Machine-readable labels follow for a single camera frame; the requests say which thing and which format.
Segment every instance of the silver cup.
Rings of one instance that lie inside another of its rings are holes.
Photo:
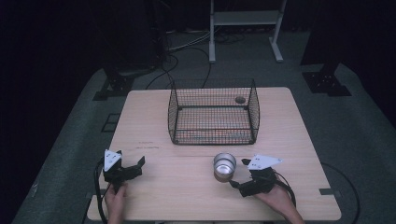
[[[230,153],[220,153],[213,160],[215,169],[215,178],[219,182],[227,182],[233,178],[233,172],[236,168],[236,159]]]

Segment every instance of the hand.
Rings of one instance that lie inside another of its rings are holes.
[[[292,224],[305,223],[288,192],[279,185],[275,184],[268,193],[259,193],[255,196],[282,215],[288,222]]]
[[[114,186],[110,185],[105,195],[108,212],[108,224],[120,224],[123,221],[123,209],[125,205],[127,183],[122,183],[116,194]]]

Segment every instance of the wooden table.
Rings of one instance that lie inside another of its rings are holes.
[[[294,190],[305,220],[341,217],[291,92],[287,88],[257,88],[261,121],[256,144],[248,146],[176,146],[167,130],[169,90],[131,91],[122,110],[110,149],[122,150],[122,166],[146,156],[143,175],[129,181],[125,216],[128,220],[282,220],[254,197],[243,198],[228,183],[213,176],[213,159],[229,152],[237,159],[234,180],[246,182],[241,159],[254,154],[282,158],[274,166]],[[106,182],[101,177],[101,188]],[[88,218],[100,219],[93,198]]]

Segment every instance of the white metal stand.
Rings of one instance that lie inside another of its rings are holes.
[[[214,0],[210,3],[210,40],[209,40],[209,61],[216,61],[215,52],[215,26],[218,25],[263,25],[274,24],[274,36],[269,37],[271,48],[273,49],[276,61],[283,62],[283,57],[277,46],[280,25],[282,24],[283,14],[287,0],[283,0],[279,10],[269,11],[225,11],[215,12]]]

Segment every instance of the wire basket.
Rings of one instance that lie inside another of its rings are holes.
[[[177,145],[251,145],[260,107],[253,79],[173,80],[168,130]]]

